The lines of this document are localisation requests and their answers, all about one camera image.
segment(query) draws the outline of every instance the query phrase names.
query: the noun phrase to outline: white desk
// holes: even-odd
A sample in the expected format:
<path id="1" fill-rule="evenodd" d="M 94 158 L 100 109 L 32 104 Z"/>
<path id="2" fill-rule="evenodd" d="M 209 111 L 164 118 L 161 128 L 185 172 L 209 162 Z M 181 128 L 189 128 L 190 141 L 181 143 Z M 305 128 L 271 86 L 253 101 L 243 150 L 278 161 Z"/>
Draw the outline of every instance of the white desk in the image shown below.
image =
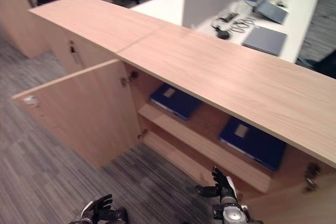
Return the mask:
<path id="1" fill-rule="evenodd" d="M 287 34 L 287 39 L 279 58 L 294 63 L 296 62 L 302 43 L 305 39 L 318 0 L 281 1 L 287 4 L 285 10 L 288 12 L 286 20 L 282 25 L 269 21 L 260 15 L 251 13 L 251 7 L 244 1 L 241 1 L 239 4 L 238 12 L 241 13 L 241 15 L 237 18 L 249 15 L 250 17 L 257 19 L 255 22 L 256 25 Z M 176 25 L 182 25 L 183 2 L 184 0 L 151 0 L 134 7 L 133 10 L 155 18 L 160 18 Z M 211 27 L 211 21 L 214 18 L 215 17 L 212 17 L 211 19 L 204 21 L 196 28 L 196 30 L 216 36 L 215 30 Z M 225 30 L 226 28 L 228 27 L 223 23 L 222 29 Z M 233 33 L 233 37 L 230 41 L 241 45 L 251 30 L 251 28 L 246 29 L 244 34 Z"/>
<path id="2" fill-rule="evenodd" d="M 149 0 L 132 10 L 182 26 L 184 0 Z"/>

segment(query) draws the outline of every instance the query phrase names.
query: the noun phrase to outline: laptop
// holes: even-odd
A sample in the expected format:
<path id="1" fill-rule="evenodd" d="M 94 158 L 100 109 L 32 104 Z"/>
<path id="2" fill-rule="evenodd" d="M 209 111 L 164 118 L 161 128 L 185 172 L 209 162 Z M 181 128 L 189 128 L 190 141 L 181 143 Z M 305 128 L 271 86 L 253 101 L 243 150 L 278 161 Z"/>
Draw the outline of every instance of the laptop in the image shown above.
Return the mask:
<path id="1" fill-rule="evenodd" d="M 150 99 L 158 106 L 177 115 L 183 120 L 188 120 L 191 114 L 202 103 L 201 100 L 184 93 L 167 83 L 151 94 Z"/>
<path id="2" fill-rule="evenodd" d="M 286 147 L 285 142 L 234 117 L 219 139 L 273 171 L 279 168 Z"/>
<path id="3" fill-rule="evenodd" d="M 273 31 L 265 27 L 256 26 L 244 40 L 242 45 L 258 51 L 266 52 L 270 55 L 279 56 L 286 37 L 287 34 Z"/>
<path id="4" fill-rule="evenodd" d="M 262 1 L 259 5 L 257 5 L 254 8 L 253 11 L 279 24 L 282 24 L 284 22 L 286 15 L 288 13 L 285 10 L 281 9 L 280 7 L 268 1 Z"/>

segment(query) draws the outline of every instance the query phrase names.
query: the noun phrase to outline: door hinge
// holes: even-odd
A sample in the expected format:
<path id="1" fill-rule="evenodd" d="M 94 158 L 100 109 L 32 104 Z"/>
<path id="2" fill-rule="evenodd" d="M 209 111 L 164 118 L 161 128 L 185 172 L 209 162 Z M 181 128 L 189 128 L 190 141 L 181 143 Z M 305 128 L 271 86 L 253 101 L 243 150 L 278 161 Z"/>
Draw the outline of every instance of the door hinge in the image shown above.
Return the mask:
<path id="1" fill-rule="evenodd" d="M 144 129 L 144 130 L 138 135 L 138 139 L 143 138 L 143 136 L 145 136 L 147 132 L 148 132 L 148 130 L 147 130 L 147 129 Z"/>
<path id="2" fill-rule="evenodd" d="M 35 98 L 35 96 L 30 95 L 28 97 L 23 98 L 23 102 L 32 107 L 39 107 L 40 101 Z"/>
<path id="3" fill-rule="evenodd" d="M 309 163 L 305 171 L 305 181 L 307 186 L 303 189 L 304 193 L 316 191 L 319 186 L 313 181 L 318 175 L 321 174 L 321 167 L 316 163 Z"/>
<path id="4" fill-rule="evenodd" d="M 131 75 L 129 77 L 122 77 L 122 78 L 120 78 L 121 85 L 123 87 L 126 87 L 127 83 L 130 83 L 131 81 L 136 80 L 138 77 L 139 77 L 139 73 L 135 72 L 135 71 L 132 71 Z"/>

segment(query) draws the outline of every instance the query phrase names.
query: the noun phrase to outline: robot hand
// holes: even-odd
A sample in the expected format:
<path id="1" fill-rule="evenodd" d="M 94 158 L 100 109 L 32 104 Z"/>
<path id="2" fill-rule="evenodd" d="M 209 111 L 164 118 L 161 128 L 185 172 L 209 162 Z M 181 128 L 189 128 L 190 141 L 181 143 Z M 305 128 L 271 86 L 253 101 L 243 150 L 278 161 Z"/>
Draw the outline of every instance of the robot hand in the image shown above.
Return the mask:
<path id="1" fill-rule="evenodd" d="M 230 177 L 225 176 L 217 167 L 213 167 L 212 175 L 215 186 L 197 186 L 202 197 L 218 197 L 219 204 L 213 206 L 213 218 L 223 224 L 247 224 L 249 222 L 263 224 L 251 218 L 247 206 L 238 203 L 236 188 Z"/>
<path id="2" fill-rule="evenodd" d="M 83 209 L 80 219 L 88 222 L 89 224 L 97 224 L 98 221 L 101 220 L 100 213 L 102 211 L 109 211 L 111 209 L 111 203 L 111 194 L 101 197 L 95 201 L 91 201 Z"/>
<path id="3" fill-rule="evenodd" d="M 116 221 L 121 220 L 128 223 L 127 211 L 124 208 L 111 209 L 112 195 L 106 195 L 88 203 L 81 214 L 80 220 L 69 224 L 97 224 L 100 220 Z"/>

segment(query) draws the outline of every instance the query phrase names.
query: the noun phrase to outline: gray laptop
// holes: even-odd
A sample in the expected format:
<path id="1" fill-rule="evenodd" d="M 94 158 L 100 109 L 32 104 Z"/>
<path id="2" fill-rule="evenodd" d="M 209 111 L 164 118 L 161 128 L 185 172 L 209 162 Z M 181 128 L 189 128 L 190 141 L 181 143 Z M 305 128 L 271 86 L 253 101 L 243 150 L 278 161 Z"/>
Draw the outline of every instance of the gray laptop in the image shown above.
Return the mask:
<path id="1" fill-rule="evenodd" d="M 268 1 L 262 1 L 257 7 L 254 8 L 254 12 L 259 13 L 279 24 L 284 22 L 287 15 L 285 10 Z"/>
<path id="2" fill-rule="evenodd" d="M 287 34 L 265 27 L 255 27 L 243 42 L 243 46 L 278 56 Z"/>

